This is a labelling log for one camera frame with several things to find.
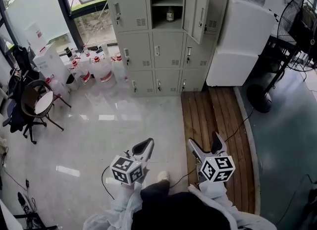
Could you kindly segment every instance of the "locker door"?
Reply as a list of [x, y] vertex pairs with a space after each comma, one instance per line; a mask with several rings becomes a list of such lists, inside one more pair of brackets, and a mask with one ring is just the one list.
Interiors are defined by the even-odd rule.
[[177, 85], [179, 70], [175, 69], [157, 69], [156, 86], [158, 95], [175, 95], [177, 94]]
[[150, 39], [148, 33], [118, 35], [123, 58], [128, 70], [151, 69]]
[[207, 67], [214, 49], [215, 39], [215, 35], [205, 34], [202, 42], [197, 44], [191, 37], [187, 37], [184, 68]]
[[180, 67], [183, 33], [153, 32], [155, 68]]
[[184, 31], [200, 44], [205, 32], [209, 0], [185, 0]]
[[180, 85], [181, 92], [201, 91], [205, 81], [204, 69], [184, 69]]
[[109, 4], [113, 12], [118, 32], [146, 30], [148, 17], [145, 0], [111, 0]]
[[224, 0], [209, 0], [207, 14], [207, 31], [216, 32], [220, 27], [220, 16]]
[[151, 96], [154, 94], [153, 75], [151, 70], [130, 71], [132, 96]]

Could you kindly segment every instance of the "white floor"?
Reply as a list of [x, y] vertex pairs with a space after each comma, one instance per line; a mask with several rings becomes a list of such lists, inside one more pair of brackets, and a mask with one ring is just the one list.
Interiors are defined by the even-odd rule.
[[[67, 230], [82, 229], [92, 214], [110, 208], [111, 197], [101, 182], [101, 174], [115, 155], [151, 137], [155, 147], [144, 186], [156, 182], [159, 171], [171, 174], [171, 184], [187, 173], [182, 107], [179, 97], [130, 98], [122, 90], [100, 93], [96, 85], [73, 92], [72, 108], [55, 106], [51, 118], [65, 128], [61, 132], [48, 122], [37, 126], [34, 139], [22, 132], [0, 131], [7, 139], [6, 170], [20, 184], [30, 181], [40, 217], [47, 226]], [[104, 175], [111, 194], [117, 183]], [[2, 171], [1, 199], [13, 214], [23, 214], [17, 200], [22, 192]], [[184, 178], [171, 192], [185, 191]]]

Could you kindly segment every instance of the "wooden platform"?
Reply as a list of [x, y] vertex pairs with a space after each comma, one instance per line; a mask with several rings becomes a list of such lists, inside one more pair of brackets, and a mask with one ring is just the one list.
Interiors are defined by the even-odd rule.
[[[211, 150], [212, 132], [216, 131], [227, 140], [243, 122], [232, 88], [209, 87], [204, 92], [184, 92], [181, 95], [185, 139], [194, 138], [205, 150]], [[236, 171], [226, 183], [229, 200], [239, 211], [254, 213], [255, 189], [253, 166], [248, 137], [242, 125], [227, 142]], [[188, 172], [195, 168], [195, 159], [187, 149]], [[188, 175], [188, 182], [197, 182], [196, 172]]]

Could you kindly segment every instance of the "white shoe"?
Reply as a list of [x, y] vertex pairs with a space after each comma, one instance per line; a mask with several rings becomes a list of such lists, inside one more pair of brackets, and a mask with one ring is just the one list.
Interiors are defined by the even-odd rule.
[[160, 182], [161, 180], [169, 181], [169, 173], [167, 171], [161, 171], [158, 173], [158, 182]]

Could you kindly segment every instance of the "blue floor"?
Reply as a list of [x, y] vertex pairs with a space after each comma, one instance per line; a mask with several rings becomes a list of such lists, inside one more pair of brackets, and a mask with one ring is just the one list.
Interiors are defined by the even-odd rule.
[[[266, 86], [270, 80], [271, 75], [267, 74], [247, 81], [240, 88], [248, 114], [252, 111], [246, 97], [248, 86], [253, 83]], [[298, 229], [312, 187], [305, 175], [317, 180], [317, 101], [301, 75], [292, 70], [286, 71], [270, 95], [270, 112], [262, 114], [254, 110], [250, 117], [259, 160], [261, 216], [279, 230]], [[290, 208], [280, 221], [295, 190]]]

